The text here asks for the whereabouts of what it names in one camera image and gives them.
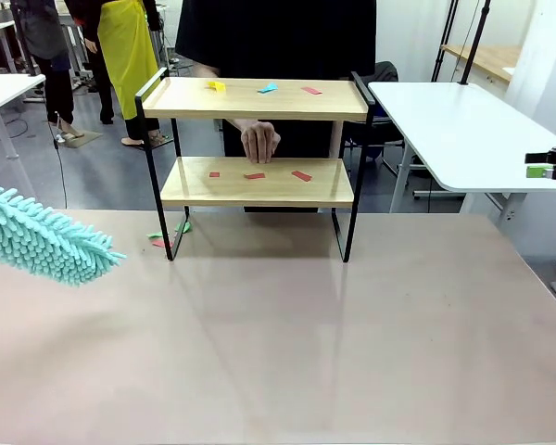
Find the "person's right hand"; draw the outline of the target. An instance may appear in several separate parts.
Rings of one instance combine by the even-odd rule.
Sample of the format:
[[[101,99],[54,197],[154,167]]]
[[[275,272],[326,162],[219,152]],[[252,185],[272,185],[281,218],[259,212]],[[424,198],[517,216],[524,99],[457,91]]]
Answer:
[[[247,159],[252,163],[270,162],[281,141],[274,126],[266,121],[242,120],[237,123],[237,128],[241,131]]]

